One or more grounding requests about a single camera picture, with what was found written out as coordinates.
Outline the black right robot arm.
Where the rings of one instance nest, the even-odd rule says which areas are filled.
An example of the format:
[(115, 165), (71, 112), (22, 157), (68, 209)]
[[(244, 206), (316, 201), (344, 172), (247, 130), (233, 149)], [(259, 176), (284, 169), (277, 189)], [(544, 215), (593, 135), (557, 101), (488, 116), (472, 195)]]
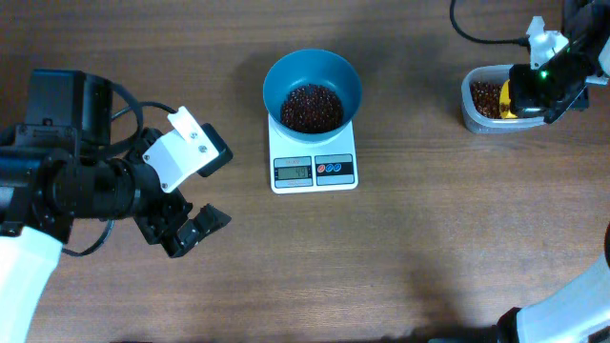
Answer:
[(526, 31), (530, 62), (509, 70), (507, 109), (518, 118), (559, 119), (590, 78), (609, 76), (609, 3), (565, 1), (560, 30), (535, 16)]

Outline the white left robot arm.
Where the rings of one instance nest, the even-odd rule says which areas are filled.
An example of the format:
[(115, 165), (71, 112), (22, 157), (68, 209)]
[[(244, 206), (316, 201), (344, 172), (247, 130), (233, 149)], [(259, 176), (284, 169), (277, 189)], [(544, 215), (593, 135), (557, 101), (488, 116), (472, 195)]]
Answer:
[(130, 218), (171, 258), (229, 223), (213, 206), (199, 212), (180, 192), (191, 175), (212, 175), (233, 155), (210, 124), (167, 108), (171, 130), (138, 123), (111, 140), (119, 112), (141, 118), (144, 103), (122, 85), (82, 71), (36, 70), (22, 123), (1, 134), (1, 338), (26, 340), (36, 306), (77, 219), (112, 228)]

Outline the yellow plastic measuring scoop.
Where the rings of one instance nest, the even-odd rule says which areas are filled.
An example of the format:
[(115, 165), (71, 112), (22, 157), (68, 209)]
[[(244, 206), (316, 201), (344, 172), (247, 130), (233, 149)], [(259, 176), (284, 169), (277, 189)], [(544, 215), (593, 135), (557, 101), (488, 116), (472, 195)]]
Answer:
[(501, 119), (518, 119), (518, 117), (511, 112), (511, 98), (509, 92), (510, 81), (507, 80), (501, 87), (499, 95), (499, 114)]

